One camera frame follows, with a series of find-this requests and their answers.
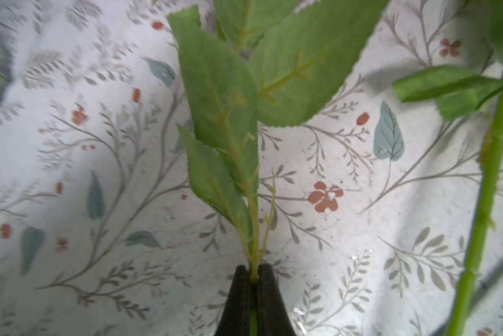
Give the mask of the pale blue rose front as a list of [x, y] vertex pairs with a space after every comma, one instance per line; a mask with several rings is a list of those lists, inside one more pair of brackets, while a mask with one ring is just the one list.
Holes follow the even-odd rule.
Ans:
[[[503, 1], [490, 1], [488, 36], [493, 55], [503, 67]], [[476, 276], [483, 259], [488, 230], [494, 228], [492, 210], [503, 159], [503, 71], [500, 78], [475, 74], [465, 67], [442, 65], [418, 71], [393, 83], [394, 94], [403, 102], [433, 99], [444, 121], [469, 116], [492, 98], [497, 106], [487, 128], [478, 163], [482, 178], [476, 210], [464, 258], [464, 270], [457, 283], [455, 300], [445, 335], [463, 335], [476, 288]]]

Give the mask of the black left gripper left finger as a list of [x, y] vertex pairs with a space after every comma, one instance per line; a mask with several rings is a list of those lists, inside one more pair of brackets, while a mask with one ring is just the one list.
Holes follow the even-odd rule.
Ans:
[[229, 295], [215, 336], [248, 336], [252, 308], [252, 284], [247, 268], [236, 267]]

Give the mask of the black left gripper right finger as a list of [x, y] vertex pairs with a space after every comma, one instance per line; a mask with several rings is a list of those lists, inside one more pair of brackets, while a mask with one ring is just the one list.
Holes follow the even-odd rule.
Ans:
[[257, 335], [296, 336], [271, 265], [259, 266], [256, 290]]

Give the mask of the orange rose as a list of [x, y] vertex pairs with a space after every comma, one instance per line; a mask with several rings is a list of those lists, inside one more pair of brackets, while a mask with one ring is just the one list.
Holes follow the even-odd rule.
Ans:
[[259, 125], [294, 127], [339, 91], [386, 1], [215, 1], [216, 32], [197, 8], [167, 17], [177, 44], [193, 128], [179, 128], [193, 192], [236, 228], [259, 266], [271, 223], [260, 217]]

